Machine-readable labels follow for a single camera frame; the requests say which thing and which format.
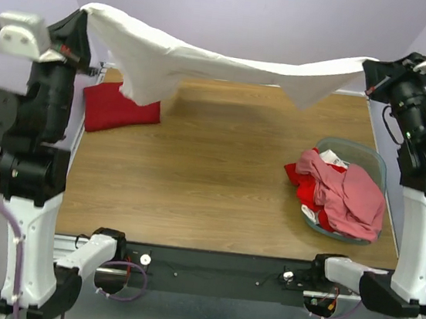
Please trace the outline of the white t shirt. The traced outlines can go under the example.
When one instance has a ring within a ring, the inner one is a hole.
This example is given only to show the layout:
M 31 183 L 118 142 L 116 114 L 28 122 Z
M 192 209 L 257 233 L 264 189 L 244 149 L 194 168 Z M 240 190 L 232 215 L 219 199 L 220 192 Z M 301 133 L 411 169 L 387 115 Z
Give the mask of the white t shirt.
M 183 79 L 278 86 L 306 109 L 362 75 L 364 57 L 289 65 L 232 58 L 190 45 L 103 3 L 83 5 L 89 28 L 123 74 L 121 93 L 138 105 L 165 100 Z

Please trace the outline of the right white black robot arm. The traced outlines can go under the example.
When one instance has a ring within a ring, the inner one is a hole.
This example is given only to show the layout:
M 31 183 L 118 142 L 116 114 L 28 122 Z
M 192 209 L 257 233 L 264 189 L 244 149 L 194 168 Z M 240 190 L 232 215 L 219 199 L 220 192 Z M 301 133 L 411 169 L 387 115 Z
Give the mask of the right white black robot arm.
M 404 191 L 397 265 L 383 271 L 346 256 L 320 254 L 307 280 L 318 291 L 334 283 L 345 286 L 369 311 L 399 318 L 426 316 L 426 57 L 413 53 L 393 62 L 369 59 L 363 69 L 367 97 L 389 106 L 404 139 L 397 151 Z

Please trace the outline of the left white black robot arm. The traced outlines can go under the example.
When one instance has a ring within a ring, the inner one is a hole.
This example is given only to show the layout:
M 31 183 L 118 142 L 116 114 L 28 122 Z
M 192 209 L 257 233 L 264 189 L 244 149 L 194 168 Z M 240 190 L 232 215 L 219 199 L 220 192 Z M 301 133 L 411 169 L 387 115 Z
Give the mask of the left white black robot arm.
M 0 88 L 0 213 L 8 258 L 0 318 L 60 319 L 98 266 L 125 257 L 121 231 L 99 228 L 82 247 L 54 260 L 54 229 L 70 152 L 58 147 L 69 122 L 77 73 L 90 75 L 87 14 L 53 25 L 25 12 L 0 14 L 0 53 L 32 62 L 25 93 Z

